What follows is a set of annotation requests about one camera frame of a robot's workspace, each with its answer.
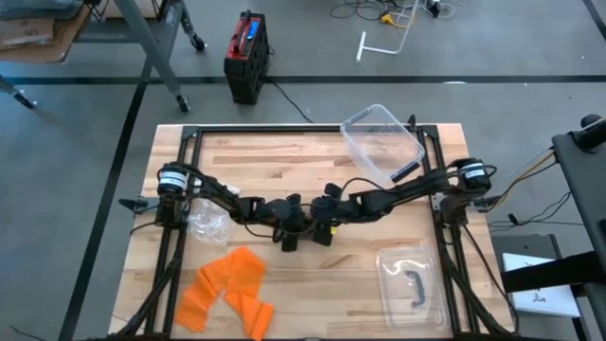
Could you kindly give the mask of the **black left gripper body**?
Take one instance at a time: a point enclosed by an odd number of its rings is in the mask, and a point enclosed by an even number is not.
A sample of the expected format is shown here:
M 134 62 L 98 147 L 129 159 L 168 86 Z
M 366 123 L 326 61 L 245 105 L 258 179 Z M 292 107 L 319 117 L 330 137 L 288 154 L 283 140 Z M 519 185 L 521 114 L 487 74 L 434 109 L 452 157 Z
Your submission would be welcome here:
M 298 236 L 308 229 L 306 215 L 300 204 L 300 194 L 291 194 L 285 200 L 277 201 L 276 243 L 280 243 L 282 252 L 294 252 Z

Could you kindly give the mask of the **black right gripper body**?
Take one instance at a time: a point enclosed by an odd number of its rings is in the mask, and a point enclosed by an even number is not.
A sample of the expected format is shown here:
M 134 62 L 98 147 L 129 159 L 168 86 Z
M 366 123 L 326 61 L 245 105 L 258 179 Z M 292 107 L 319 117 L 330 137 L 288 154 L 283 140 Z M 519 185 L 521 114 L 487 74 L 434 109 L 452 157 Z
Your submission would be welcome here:
M 324 195 L 312 200 L 311 216 L 314 221 L 312 240 L 331 246 L 333 229 L 340 224 L 349 224 L 356 217 L 356 201 L 342 199 L 343 189 L 328 183 Z

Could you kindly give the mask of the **clear plastic box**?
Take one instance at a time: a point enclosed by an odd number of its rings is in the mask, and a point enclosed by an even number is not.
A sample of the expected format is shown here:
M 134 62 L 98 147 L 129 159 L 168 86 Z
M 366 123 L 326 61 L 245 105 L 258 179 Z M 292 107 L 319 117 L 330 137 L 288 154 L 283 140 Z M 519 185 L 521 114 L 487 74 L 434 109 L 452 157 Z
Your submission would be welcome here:
M 392 187 L 419 167 L 425 149 L 384 106 L 372 104 L 340 125 L 350 159 L 366 178 Z

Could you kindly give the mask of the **clear plastic lid black handle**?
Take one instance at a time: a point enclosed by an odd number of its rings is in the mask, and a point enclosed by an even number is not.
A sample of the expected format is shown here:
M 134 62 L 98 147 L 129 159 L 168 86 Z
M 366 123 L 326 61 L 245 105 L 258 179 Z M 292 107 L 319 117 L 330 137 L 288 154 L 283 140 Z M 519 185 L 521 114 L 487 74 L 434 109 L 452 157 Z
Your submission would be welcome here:
M 450 328 L 434 254 L 422 245 L 384 248 L 376 258 L 383 316 L 392 332 Z

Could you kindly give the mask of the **orange elastic bandage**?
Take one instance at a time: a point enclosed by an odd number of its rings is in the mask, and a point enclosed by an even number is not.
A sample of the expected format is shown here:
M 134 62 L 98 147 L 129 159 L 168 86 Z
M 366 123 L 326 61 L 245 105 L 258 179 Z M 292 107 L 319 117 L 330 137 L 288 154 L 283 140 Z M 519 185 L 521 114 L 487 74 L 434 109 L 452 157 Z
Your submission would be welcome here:
M 218 297 L 239 316 L 246 336 L 261 341 L 273 318 L 274 307 L 258 298 L 265 263 L 249 248 L 239 247 L 195 272 L 185 289 L 174 321 L 191 332 L 203 332 Z

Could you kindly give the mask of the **crumpled clear plastic bag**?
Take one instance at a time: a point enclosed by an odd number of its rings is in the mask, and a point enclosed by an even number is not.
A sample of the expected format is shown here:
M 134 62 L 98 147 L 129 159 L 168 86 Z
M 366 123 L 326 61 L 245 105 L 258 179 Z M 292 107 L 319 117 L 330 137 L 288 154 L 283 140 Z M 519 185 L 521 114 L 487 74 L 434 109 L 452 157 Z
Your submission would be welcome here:
M 235 224 L 226 210 L 209 199 L 200 197 L 199 192 L 196 188 L 194 193 L 197 196 L 189 202 L 187 232 L 200 242 L 227 246 Z

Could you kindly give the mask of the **red black power station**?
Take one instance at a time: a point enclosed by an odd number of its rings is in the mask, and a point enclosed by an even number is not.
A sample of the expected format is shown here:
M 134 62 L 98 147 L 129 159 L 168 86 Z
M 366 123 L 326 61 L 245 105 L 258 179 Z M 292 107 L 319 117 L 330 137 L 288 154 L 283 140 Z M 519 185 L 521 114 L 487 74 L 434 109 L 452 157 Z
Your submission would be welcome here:
M 223 60 L 223 72 L 235 103 L 257 103 L 269 62 L 265 16 L 250 9 L 243 11 Z

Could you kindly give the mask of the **black table clamp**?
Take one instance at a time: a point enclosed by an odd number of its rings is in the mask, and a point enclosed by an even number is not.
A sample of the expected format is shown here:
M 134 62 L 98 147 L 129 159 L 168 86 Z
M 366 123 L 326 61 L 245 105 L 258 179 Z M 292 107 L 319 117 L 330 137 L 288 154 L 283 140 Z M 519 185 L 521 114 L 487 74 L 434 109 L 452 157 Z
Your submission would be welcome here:
M 135 199 L 121 198 L 118 202 L 129 209 L 134 215 L 142 214 L 146 211 L 156 209 L 159 205 L 158 197 L 138 197 Z

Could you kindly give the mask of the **white T-shaped pipe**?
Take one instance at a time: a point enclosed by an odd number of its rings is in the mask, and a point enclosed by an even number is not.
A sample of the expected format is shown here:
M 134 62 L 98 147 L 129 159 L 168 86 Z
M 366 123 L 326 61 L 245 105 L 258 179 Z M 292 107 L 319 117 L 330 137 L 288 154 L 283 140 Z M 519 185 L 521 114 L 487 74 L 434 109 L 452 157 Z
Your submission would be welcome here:
M 392 55 L 392 56 L 399 55 L 402 52 L 404 44 L 407 41 L 408 34 L 409 34 L 413 24 L 415 23 L 418 8 L 419 8 L 419 0 L 414 0 L 412 5 L 402 4 L 400 6 L 401 10 L 396 13 L 397 18 L 396 19 L 393 18 L 393 20 L 396 24 L 392 27 L 396 27 L 398 30 L 401 31 L 401 41 L 400 41 L 399 46 L 396 49 L 389 50 L 389 49 L 378 48 L 378 47 L 368 45 L 365 42 L 366 32 L 362 31 L 361 37 L 359 40 L 359 44 L 358 44 L 358 48 L 357 48 L 357 52 L 356 52 L 355 62 L 360 63 L 362 60 L 363 54 L 365 52 L 380 53 L 380 54 Z M 379 21 L 380 21 L 380 17 L 386 13 L 389 13 L 393 17 L 392 11 L 389 8 L 386 8 L 379 15 Z

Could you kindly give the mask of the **grey flat case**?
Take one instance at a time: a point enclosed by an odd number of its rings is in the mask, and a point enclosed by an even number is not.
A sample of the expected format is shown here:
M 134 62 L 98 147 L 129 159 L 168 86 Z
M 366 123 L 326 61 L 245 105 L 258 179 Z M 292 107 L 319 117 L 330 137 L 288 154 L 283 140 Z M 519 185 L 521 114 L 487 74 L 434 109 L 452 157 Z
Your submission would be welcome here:
M 548 235 L 497 235 L 492 236 L 491 241 L 496 254 L 499 269 L 505 270 L 504 253 L 518 254 L 523 256 L 539 257 L 546 259 L 560 259 L 561 250 L 556 237 Z

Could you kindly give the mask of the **white paper sheet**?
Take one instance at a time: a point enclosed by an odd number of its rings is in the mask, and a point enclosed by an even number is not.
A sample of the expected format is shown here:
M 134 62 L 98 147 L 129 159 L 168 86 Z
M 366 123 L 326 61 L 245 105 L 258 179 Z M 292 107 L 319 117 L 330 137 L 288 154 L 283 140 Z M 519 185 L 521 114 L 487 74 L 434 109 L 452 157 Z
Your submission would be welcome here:
M 551 261 L 554 261 L 554 259 L 511 253 L 503 254 L 506 271 Z M 570 286 L 561 285 L 513 292 L 509 294 L 509 297 L 516 311 L 561 317 L 580 317 L 579 307 Z

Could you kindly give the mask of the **grey black equipment stand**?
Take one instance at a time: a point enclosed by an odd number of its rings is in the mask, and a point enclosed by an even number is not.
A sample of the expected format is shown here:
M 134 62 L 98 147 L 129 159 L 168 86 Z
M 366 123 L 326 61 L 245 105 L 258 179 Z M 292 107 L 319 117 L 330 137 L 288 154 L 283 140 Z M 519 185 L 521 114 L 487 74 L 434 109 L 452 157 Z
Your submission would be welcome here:
M 593 249 L 506 271 L 502 280 L 508 293 L 580 286 L 606 341 L 606 117 L 588 115 L 580 125 L 552 143 Z

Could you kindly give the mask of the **grey table leg with caster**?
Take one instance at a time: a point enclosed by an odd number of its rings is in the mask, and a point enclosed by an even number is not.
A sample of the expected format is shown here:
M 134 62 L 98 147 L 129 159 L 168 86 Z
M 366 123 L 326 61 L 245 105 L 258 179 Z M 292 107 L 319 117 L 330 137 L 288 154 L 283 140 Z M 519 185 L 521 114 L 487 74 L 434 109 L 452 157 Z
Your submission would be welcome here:
M 2 75 L 0 75 L 0 91 L 9 94 L 28 109 L 34 109 L 37 105 L 35 100 L 28 99 L 22 90 L 15 88 Z

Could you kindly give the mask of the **brown cardboard box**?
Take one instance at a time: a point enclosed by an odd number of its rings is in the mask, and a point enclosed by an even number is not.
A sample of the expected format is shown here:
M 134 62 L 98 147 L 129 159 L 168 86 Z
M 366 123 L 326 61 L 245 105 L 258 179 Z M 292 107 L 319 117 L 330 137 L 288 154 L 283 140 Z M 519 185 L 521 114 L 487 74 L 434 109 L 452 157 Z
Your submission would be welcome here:
M 89 8 L 79 5 L 68 20 L 23 18 L 0 21 L 0 62 L 63 61 L 89 17 Z

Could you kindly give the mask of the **grey plastic sheet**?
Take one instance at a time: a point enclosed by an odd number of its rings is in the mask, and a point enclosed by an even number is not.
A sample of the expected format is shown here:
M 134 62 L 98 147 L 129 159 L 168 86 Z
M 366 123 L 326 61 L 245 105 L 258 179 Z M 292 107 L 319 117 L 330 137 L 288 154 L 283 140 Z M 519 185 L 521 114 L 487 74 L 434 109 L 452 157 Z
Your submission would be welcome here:
M 81 0 L 0 0 L 0 20 L 73 18 Z

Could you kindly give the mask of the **black aluminium rig frame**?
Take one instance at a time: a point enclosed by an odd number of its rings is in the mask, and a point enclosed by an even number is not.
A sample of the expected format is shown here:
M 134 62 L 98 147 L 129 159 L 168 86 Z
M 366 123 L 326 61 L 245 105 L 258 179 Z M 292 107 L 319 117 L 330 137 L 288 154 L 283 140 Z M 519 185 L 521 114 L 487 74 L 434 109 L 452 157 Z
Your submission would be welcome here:
M 457 158 L 468 156 L 460 124 L 419 124 L 413 135 L 425 137 L 429 150 L 423 164 L 405 180 L 423 173 L 425 166 L 436 168 Z M 156 172 L 165 163 L 181 159 L 189 162 L 194 149 L 200 150 L 198 165 L 204 173 L 235 186 L 242 194 L 266 199 L 285 197 L 299 192 L 302 199 L 319 196 L 325 183 L 343 185 L 362 173 L 347 156 L 347 146 L 339 133 L 339 124 L 270 125 L 159 125 L 151 147 L 141 195 L 156 195 Z M 212 246 L 186 233 L 184 262 L 177 277 L 177 294 L 168 288 L 156 305 L 155 324 L 151 332 L 161 333 L 169 317 L 168 299 L 174 307 L 182 292 L 194 279 L 194 271 L 203 264 L 225 256 L 239 246 L 247 246 L 267 264 L 260 298 L 274 305 L 275 313 L 266 336 L 270 340 L 287 339 L 416 339 L 454 340 L 452 328 L 458 326 L 469 340 L 480 340 L 490 334 L 479 316 L 477 331 L 472 332 L 471 318 L 462 292 L 451 281 L 447 293 L 442 283 L 440 260 L 436 260 L 438 292 L 447 306 L 445 320 L 450 327 L 438 329 L 429 324 L 390 331 L 380 299 L 380 283 L 375 266 L 378 252 L 384 248 L 424 245 L 430 256 L 437 256 L 437 232 L 429 197 L 394 209 L 377 223 L 337 227 L 330 247 L 313 242 L 300 242 L 293 253 L 283 253 L 269 239 L 256 238 L 243 227 L 236 227 L 226 247 Z M 162 243 L 160 227 L 143 227 L 131 236 L 115 307 L 108 333 L 118 332 L 135 314 L 152 290 L 155 265 L 160 246 L 166 246 L 165 263 L 175 250 L 179 232 L 171 230 L 169 241 Z M 468 282 L 487 311 L 508 332 L 514 322 L 509 307 L 490 280 L 479 259 L 469 234 L 462 231 L 460 247 L 446 245 L 454 263 L 466 259 Z M 243 339 L 241 320 L 223 299 L 210 309 L 204 332 L 189 332 L 173 324 L 171 339 L 210 340 Z

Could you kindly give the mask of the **grey metal table frame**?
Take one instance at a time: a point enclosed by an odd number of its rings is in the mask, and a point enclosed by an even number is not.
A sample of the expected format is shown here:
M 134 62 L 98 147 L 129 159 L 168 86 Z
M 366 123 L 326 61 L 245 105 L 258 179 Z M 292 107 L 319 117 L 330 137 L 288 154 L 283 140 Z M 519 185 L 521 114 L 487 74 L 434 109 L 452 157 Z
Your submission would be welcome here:
M 205 41 L 196 33 L 185 0 L 149 0 L 152 17 L 144 16 L 136 0 L 81 0 L 92 15 L 79 43 L 138 44 L 146 59 L 141 79 L 146 81 L 155 71 L 180 110 L 190 111 L 186 96 L 169 61 L 177 32 L 182 30 L 193 48 L 203 52 Z

